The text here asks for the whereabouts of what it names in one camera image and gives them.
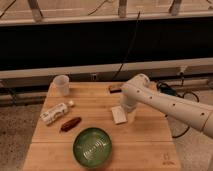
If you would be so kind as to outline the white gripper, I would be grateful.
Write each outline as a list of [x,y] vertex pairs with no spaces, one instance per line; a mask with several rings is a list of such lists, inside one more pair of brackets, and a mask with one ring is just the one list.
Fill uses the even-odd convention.
[[128,123],[133,123],[136,118],[136,111],[134,110],[137,107],[137,101],[125,94],[122,94],[120,98],[120,105],[125,112],[130,112],[126,114]]

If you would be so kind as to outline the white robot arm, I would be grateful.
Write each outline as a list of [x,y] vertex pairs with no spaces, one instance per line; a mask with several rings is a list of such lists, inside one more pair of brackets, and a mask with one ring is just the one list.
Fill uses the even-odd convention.
[[213,139],[213,106],[160,93],[149,88],[150,80],[138,74],[121,86],[121,106],[132,112],[143,103],[170,115]]

